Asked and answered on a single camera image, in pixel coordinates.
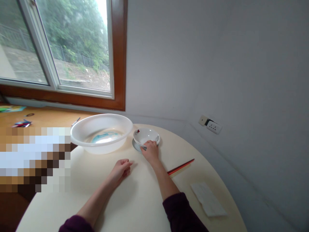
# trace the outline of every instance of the sleeve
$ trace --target sleeve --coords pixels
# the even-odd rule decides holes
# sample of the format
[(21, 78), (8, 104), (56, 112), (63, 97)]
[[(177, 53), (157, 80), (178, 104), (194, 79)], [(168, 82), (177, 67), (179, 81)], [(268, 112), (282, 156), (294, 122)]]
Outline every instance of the sleeve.
[(172, 232), (208, 232), (189, 205), (184, 193), (177, 193), (165, 199), (163, 207), (171, 224)]
[(94, 232), (94, 230), (83, 217), (74, 215), (65, 221), (59, 232)]

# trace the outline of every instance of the white bowl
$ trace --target white bowl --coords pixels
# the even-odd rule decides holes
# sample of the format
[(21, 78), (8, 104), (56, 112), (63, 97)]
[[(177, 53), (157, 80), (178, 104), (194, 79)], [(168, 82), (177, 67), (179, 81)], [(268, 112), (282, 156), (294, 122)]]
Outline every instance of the white bowl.
[(157, 144), (159, 144), (161, 140), (158, 132), (149, 128), (140, 128), (134, 131), (133, 138), (135, 142), (141, 145), (142, 147), (146, 147), (144, 143), (146, 143), (148, 140), (156, 141)]
[(80, 120), (71, 128), (71, 142), (93, 154), (107, 154), (120, 148), (133, 123), (119, 114), (98, 114)]

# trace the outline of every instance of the metal fence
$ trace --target metal fence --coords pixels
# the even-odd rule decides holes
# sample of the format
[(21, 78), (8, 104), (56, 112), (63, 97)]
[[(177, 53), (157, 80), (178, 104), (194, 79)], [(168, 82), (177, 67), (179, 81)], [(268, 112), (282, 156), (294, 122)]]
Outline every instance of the metal fence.
[[(17, 48), (28, 52), (35, 52), (29, 34), (21, 29), (14, 28), (0, 24), (0, 43), (7, 47)], [(82, 54), (71, 53), (62, 46), (50, 44), (50, 49), (53, 57), (58, 60), (63, 60), (70, 63), (78, 63), (86, 67), (93, 67), (94, 63), (91, 58)], [(100, 70), (105, 70), (109, 73), (109, 67), (100, 64)]]

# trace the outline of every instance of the napkin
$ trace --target napkin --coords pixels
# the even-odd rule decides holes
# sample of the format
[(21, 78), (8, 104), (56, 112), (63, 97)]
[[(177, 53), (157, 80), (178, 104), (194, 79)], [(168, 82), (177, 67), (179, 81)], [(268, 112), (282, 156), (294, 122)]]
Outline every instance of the napkin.
[(208, 217), (225, 216), (226, 211), (205, 182), (191, 184), (196, 198)]

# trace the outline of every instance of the vegetation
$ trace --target vegetation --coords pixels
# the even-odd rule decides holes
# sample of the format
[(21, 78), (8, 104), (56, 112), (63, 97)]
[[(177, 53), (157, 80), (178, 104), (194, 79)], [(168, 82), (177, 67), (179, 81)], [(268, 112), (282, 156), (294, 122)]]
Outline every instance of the vegetation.
[[(36, 0), (36, 3), (51, 47), (61, 46), (73, 62), (76, 53), (91, 58), (96, 71), (101, 64), (109, 67), (107, 26), (96, 0)], [(26, 31), (16, 0), (0, 0), (0, 5), (0, 22)]]

